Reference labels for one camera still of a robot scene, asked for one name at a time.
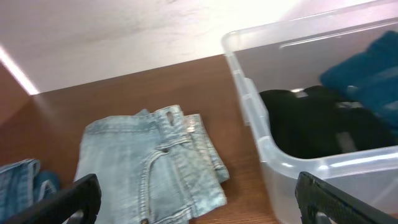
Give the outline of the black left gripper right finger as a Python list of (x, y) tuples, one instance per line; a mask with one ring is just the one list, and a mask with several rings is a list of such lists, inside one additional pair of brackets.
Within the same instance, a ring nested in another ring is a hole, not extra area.
[(397, 224), (397, 219), (309, 172), (299, 173), (295, 198), (303, 224)]

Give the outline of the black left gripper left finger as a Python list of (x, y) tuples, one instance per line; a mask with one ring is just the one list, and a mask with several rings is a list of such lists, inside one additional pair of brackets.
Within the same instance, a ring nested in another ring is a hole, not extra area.
[(5, 221), (5, 224), (94, 224), (101, 206), (101, 188), (95, 174), (88, 174), (59, 193)]

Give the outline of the black taped garment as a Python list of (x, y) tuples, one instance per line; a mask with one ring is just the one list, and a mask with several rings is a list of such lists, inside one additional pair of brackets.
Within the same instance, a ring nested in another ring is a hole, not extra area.
[(274, 142), (290, 156), (315, 159), (397, 143), (372, 112), (323, 86), (259, 95), (268, 110)]

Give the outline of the teal taped garment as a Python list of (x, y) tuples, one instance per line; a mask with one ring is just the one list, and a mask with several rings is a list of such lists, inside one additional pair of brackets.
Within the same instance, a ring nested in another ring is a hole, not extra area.
[(397, 131), (397, 32), (385, 32), (365, 51), (329, 68), (320, 82), (360, 102)]

